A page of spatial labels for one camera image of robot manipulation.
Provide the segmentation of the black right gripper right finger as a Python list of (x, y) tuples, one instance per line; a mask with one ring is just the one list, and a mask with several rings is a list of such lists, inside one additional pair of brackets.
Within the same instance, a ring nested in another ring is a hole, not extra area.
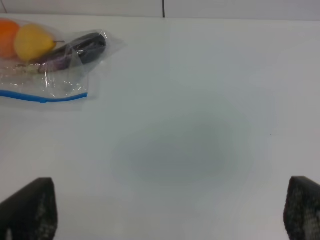
[(320, 185), (305, 176), (290, 178), (283, 211), (290, 240), (320, 238)]

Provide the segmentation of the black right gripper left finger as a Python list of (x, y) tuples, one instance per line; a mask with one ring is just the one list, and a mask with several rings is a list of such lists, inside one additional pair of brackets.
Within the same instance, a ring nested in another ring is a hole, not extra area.
[(0, 203), (2, 240), (53, 240), (58, 229), (55, 185), (40, 177)]

